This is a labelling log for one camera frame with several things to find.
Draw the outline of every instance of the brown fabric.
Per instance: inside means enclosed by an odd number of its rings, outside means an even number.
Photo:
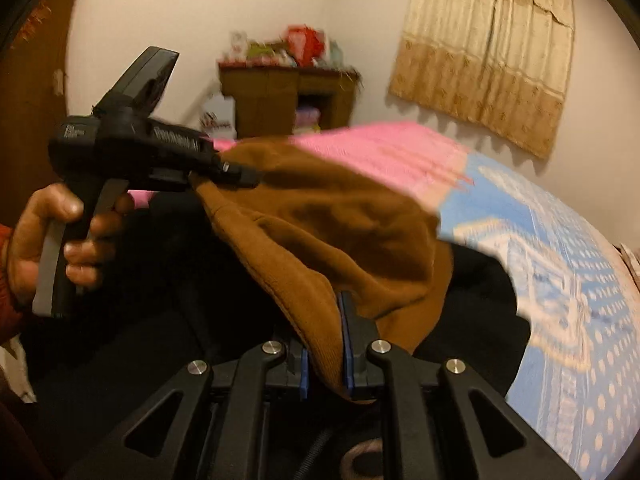
[[[438,218],[346,168],[275,140],[243,142],[224,160],[264,172],[255,189],[194,178],[216,234],[276,301],[324,382],[342,391],[335,293],[350,290],[381,336],[413,352],[433,329],[451,276]]]
[[[389,92],[547,158],[573,41],[572,0],[411,0]]]

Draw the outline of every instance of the pink blanket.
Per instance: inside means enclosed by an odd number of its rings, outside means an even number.
[[[350,168],[413,196],[425,208],[436,210],[449,190],[472,182],[462,173],[468,149],[419,124],[376,123],[341,128],[322,134],[290,138],[299,148]],[[221,152],[233,140],[215,139]],[[148,206],[153,192],[129,191],[136,207]]]

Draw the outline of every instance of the blue patterned bedsheet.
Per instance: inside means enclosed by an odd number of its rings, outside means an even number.
[[[477,153],[465,174],[474,184],[440,207],[440,235],[497,255],[531,322],[508,403],[581,478],[604,479],[640,428],[640,294],[560,200]]]

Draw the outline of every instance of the black metal bracket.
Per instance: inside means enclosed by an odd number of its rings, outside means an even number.
[[[338,305],[345,386],[382,403],[386,480],[578,479],[464,362],[418,360],[379,339],[348,295]],[[291,330],[237,361],[190,363],[65,480],[263,480],[270,404],[305,397],[306,366]]]

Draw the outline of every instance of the black handheld device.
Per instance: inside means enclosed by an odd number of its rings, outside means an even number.
[[[149,119],[160,101],[178,53],[150,46],[94,107],[69,116],[49,142],[56,174],[84,203],[73,224],[51,221],[44,242],[33,312],[71,314],[81,290],[66,277],[63,248],[85,239],[93,216],[113,208],[127,189],[182,191],[191,171],[219,184],[255,187],[257,171],[223,162],[196,130]]]

